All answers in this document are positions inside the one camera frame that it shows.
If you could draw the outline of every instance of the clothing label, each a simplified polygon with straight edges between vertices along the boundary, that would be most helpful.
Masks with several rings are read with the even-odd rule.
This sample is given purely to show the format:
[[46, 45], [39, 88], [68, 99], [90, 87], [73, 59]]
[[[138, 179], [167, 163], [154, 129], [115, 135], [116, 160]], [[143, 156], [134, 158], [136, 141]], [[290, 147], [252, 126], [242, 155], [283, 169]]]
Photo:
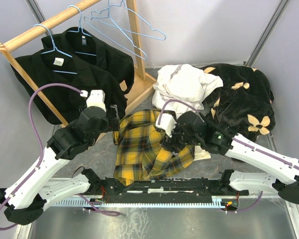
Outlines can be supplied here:
[[64, 62], [63, 58], [57, 58], [57, 57], [55, 57], [55, 60], [54, 60], [53, 64], [56, 65], [56, 66], [62, 66], [63, 62]]
[[85, 38], [85, 36], [82, 36], [82, 45], [86, 46], [86, 38]]

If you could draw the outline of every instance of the white wall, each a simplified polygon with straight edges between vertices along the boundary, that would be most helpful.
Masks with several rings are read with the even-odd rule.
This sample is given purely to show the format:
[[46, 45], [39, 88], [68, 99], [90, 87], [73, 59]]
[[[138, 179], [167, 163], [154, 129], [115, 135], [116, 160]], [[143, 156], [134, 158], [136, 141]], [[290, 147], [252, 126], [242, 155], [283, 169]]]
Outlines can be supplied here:
[[254, 67], [271, 82], [278, 151], [299, 158], [299, 0], [289, 2]]
[[[77, 0], [37, 0], [46, 18], [75, 4]], [[121, 0], [111, 0], [119, 4]], [[166, 41], [142, 37], [144, 51], [148, 55], [147, 67], [166, 64], [201, 64], [207, 62], [242, 63], [246, 61], [256, 45], [261, 33], [273, 14], [279, 0], [138, 0], [138, 12], [153, 28], [167, 35]], [[93, 10], [102, 10], [107, 0], [95, 4], [83, 12], [90, 15]], [[129, 28], [127, 11], [113, 7], [113, 19], [121, 27]], [[78, 16], [56, 27], [60, 33], [78, 25]], [[92, 24], [119, 43], [132, 50], [132, 44], [119, 32], [101, 23]], [[151, 32], [145, 24], [140, 24], [142, 32]], [[85, 22], [83, 27], [96, 37], [115, 46], [109, 40], [91, 30]]]
[[[0, 1], [0, 41], [2, 43], [23, 33], [36, 24], [25, 1]], [[32, 54], [41, 48], [34, 40], [13, 52], [14, 56]], [[0, 54], [0, 188], [9, 187], [37, 159], [39, 147], [27, 116], [29, 95], [17, 81], [14, 73]], [[33, 116], [42, 140], [51, 135], [52, 126], [47, 123], [37, 108]], [[3, 211], [0, 226], [11, 225]], [[13, 238], [14, 229], [0, 232], [0, 239]]]

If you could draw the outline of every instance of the white cloth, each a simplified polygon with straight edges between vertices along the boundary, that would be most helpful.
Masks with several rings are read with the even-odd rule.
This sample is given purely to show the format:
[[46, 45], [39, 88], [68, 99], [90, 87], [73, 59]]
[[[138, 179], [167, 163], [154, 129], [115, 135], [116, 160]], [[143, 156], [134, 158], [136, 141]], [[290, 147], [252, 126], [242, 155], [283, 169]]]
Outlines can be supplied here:
[[[220, 77], [205, 74], [203, 70], [192, 67], [191, 65], [167, 65], [158, 71], [157, 82], [154, 84], [155, 93], [152, 104], [158, 109], [170, 99], [181, 100], [197, 110], [203, 110], [202, 101], [218, 87], [223, 86]], [[191, 108], [178, 103], [171, 102], [166, 110], [176, 112], [177, 118]], [[210, 158], [210, 153], [195, 147], [195, 159], [201, 160]]]

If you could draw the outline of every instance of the plaid shirt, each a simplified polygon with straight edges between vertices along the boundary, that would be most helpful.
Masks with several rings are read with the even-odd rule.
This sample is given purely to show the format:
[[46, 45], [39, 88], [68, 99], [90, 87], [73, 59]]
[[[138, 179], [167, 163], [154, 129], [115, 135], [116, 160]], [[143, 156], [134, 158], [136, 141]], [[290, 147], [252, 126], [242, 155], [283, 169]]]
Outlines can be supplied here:
[[119, 145], [114, 177], [126, 186], [138, 180], [170, 177], [194, 160], [193, 146], [186, 146], [178, 156], [162, 148], [165, 133], [155, 130], [159, 113], [144, 110], [126, 116], [120, 123], [120, 131], [113, 133], [114, 144]]

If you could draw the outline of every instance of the black shirt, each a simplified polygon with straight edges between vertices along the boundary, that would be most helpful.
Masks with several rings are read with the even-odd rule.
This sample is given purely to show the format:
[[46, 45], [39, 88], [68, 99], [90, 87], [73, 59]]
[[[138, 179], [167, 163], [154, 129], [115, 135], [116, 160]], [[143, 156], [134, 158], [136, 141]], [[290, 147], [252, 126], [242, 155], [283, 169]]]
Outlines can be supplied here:
[[[88, 64], [75, 55], [72, 55], [71, 58], [57, 51], [41, 54], [48, 50], [16, 58], [38, 87], [49, 83], [64, 83], [79, 90], [103, 90], [107, 109], [109, 110], [110, 105], [117, 105], [119, 117], [122, 118], [125, 115], [127, 99], [124, 97], [119, 83], [109, 72]], [[64, 59], [62, 66], [54, 64], [56, 57]], [[29, 95], [32, 95], [33, 89], [14, 68], [12, 69]], [[76, 72], [77, 74], [57, 73], [53, 70]], [[43, 93], [68, 122], [78, 119], [79, 109], [86, 105], [85, 99], [79, 93], [65, 87], [50, 87], [44, 89]], [[51, 124], [61, 123], [40, 97], [35, 97], [34, 103], [48, 122]]]
[[[127, 94], [134, 83], [134, 63], [132, 57], [97, 39], [86, 30], [84, 30], [84, 33], [89, 34], [91, 37], [82, 34], [81, 31], [69, 32], [70, 30], [77, 31], [77, 29], [77, 27], [71, 27], [63, 33], [53, 35], [56, 47], [65, 49], [82, 60], [110, 72], [119, 83], [125, 81], [127, 89], [124, 91], [124, 94]], [[52, 48], [50, 36], [42, 38], [41, 41], [44, 48]], [[97, 56], [76, 52], [96, 54]]]

